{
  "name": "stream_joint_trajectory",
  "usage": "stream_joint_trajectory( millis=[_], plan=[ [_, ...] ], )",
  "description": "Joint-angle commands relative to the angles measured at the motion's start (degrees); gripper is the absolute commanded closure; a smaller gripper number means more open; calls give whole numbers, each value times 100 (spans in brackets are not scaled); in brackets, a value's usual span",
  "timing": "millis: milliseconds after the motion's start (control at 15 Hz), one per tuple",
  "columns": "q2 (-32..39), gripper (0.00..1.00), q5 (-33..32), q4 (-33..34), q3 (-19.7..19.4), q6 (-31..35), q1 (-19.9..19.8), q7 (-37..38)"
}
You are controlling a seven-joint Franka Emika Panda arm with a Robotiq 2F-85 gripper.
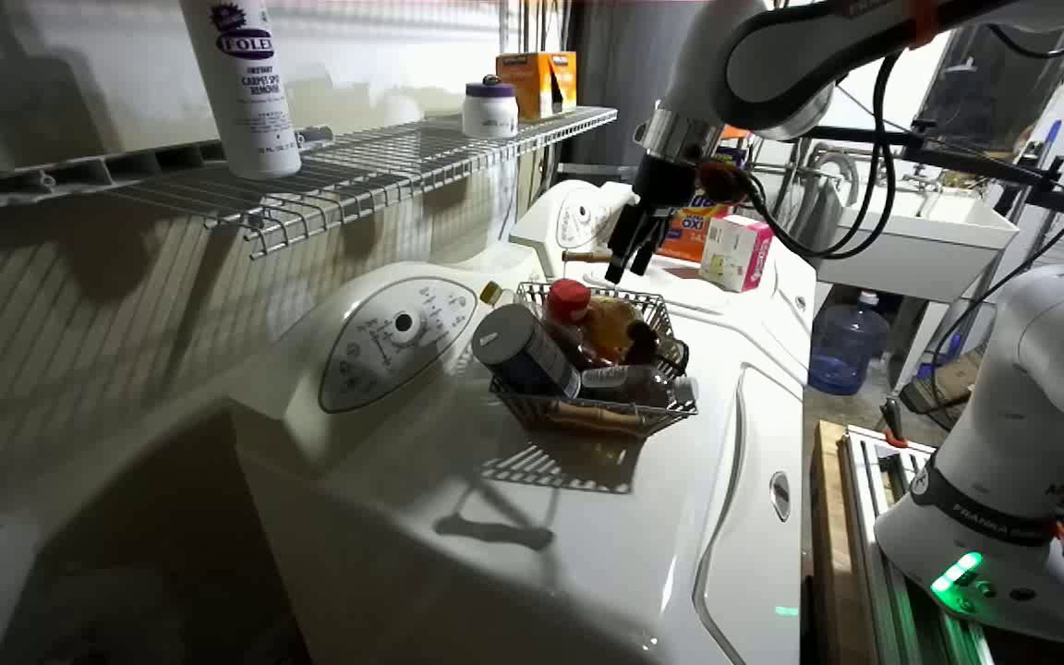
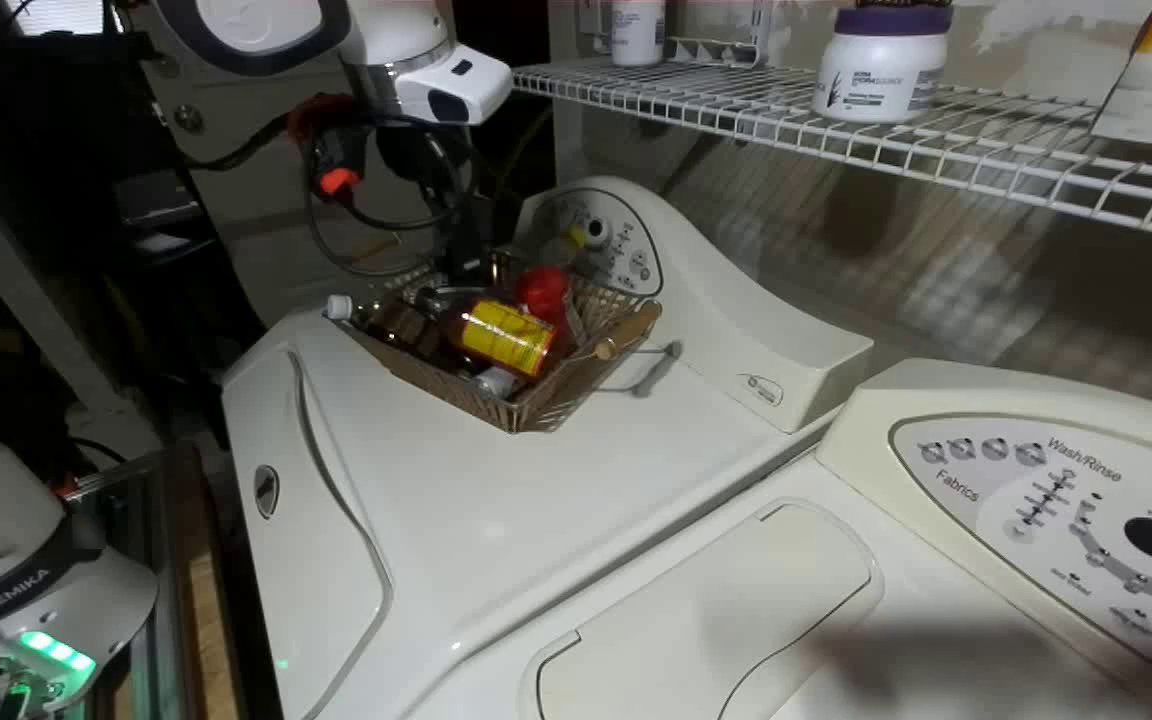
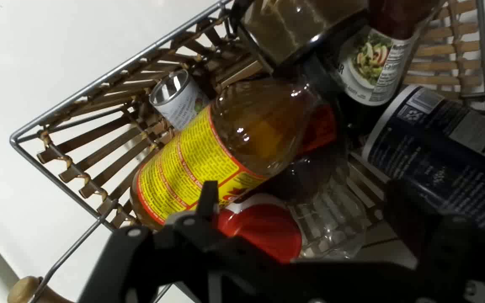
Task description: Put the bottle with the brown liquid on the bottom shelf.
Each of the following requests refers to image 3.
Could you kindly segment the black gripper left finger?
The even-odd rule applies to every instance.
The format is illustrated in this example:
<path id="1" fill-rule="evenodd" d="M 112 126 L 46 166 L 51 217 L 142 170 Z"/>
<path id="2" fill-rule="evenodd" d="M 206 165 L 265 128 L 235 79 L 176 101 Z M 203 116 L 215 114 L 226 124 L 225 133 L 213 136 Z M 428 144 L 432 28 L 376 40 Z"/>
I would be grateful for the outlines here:
<path id="1" fill-rule="evenodd" d="M 213 222 L 216 181 L 206 181 L 198 210 L 152 232 L 125 227 L 105 245 L 78 303 L 154 303 L 164 284 L 181 282 L 199 303 L 282 303 L 284 267 L 248 240 Z"/>

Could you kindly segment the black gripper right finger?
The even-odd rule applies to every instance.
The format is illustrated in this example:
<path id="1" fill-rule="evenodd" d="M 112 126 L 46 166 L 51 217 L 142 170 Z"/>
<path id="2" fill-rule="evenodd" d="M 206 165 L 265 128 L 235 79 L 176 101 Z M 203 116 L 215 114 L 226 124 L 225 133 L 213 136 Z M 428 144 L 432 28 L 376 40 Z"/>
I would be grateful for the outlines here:
<path id="1" fill-rule="evenodd" d="M 433 207 L 412 180 L 391 180 L 385 219 L 418 257 L 417 299 L 467 303 L 471 281 L 485 282 L 485 229 Z"/>

